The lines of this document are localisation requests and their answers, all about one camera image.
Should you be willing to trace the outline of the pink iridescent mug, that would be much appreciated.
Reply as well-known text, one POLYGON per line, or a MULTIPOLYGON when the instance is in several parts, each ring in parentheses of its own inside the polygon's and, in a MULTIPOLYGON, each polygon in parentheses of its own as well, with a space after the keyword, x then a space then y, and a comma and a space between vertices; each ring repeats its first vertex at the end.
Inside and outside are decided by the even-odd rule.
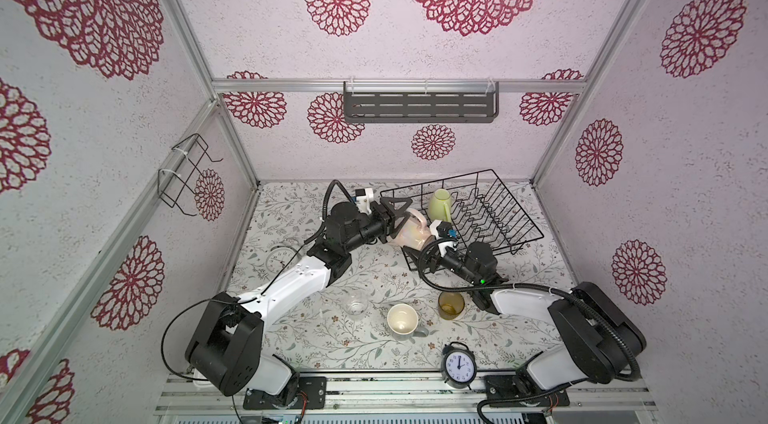
POLYGON ((420 251, 434 239, 427 218, 417 209, 408 208, 404 226, 389 242, 392 246, 409 247, 420 251))

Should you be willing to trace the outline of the light green mug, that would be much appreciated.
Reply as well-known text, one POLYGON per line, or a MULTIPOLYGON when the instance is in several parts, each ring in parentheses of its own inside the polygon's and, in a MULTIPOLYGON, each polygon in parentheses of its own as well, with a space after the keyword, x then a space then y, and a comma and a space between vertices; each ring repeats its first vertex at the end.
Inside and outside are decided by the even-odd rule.
POLYGON ((452 223, 452 196, 446 189, 437 189, 430 197, 427 214, 432 221, 452 223))

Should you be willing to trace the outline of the clear glass cup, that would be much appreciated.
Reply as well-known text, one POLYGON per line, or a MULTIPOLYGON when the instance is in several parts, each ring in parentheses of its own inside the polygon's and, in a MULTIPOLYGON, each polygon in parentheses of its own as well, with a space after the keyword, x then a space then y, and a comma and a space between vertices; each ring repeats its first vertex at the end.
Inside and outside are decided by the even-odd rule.
POLYGON ((352 320, 362 319, 368 309, 368 299, 365 294, 355 290, 345 293, 343 304, 346 315, 352 320))

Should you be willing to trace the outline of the black wire dish rack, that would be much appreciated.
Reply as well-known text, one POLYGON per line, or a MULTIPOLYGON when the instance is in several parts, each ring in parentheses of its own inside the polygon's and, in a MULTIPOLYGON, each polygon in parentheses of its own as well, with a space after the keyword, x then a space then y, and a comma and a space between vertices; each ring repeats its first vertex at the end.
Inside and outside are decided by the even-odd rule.
POLYGON ((380 195, 409 198, 413 208, 426 214, 431 197, 440 189, 450 194, 457 250, 465 252, 476 241, 489 244, 498 272, 506 278, 521 269, 518 258, 526 247, 544 238, 512 188, 492 169, 392 187, 380 195))

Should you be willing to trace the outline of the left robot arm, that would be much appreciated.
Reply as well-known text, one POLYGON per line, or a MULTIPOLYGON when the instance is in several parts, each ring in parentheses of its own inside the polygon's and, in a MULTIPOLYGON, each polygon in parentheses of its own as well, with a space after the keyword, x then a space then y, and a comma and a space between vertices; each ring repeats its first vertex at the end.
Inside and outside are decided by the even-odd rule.
POLYGON ((410 217, 411 204, 410 198, 382 197, 370 204, 368 213, 350 201, 334 205, 294 266, 265 286, 239 296, 221 292, 207 303, 185 360, 225 396, 247 389, 290 403, 299 373, 262 351, 265 332, 305 298, 342 277, 354 250, 395 237, 410 217))

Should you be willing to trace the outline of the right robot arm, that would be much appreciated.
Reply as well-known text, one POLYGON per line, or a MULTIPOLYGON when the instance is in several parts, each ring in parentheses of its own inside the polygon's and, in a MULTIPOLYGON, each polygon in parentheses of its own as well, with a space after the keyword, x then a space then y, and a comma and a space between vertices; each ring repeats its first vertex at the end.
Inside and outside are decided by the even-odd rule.
POLYGON ((544 393, 578 382, 609 384, 641 378, 637 356, 647 342, 638 327, 594 283, 569 291, 534 283, 513 283, 497 272, 490 246, 475 242, 463 251, 442 238, 403 252, 429 287, 464 293, 493 315, 521 316, 555 327, 560 343, 517 370, 523 391, 544 393))

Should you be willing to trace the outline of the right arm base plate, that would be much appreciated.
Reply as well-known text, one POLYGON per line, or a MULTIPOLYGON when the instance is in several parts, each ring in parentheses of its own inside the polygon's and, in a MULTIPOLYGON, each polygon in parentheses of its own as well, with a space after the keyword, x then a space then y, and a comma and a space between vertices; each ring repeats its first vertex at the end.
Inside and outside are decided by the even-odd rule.
POLYGON ((526 378, 514 374, 498 374, 483 377, 486 399, 491 407, 567 407, 570 398, 564 389, 557 393, 544 391, 526 378))

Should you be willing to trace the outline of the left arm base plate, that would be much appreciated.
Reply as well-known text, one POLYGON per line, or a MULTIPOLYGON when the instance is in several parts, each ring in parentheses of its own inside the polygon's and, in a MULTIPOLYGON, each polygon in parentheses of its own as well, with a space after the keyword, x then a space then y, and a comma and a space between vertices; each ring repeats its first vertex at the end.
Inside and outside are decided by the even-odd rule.
POLYGON ((248 389, 242 407, 248 411, 324 409, 327 383, 328 379, 324 376, 300 376, 290 381, 277 396, 248 389))

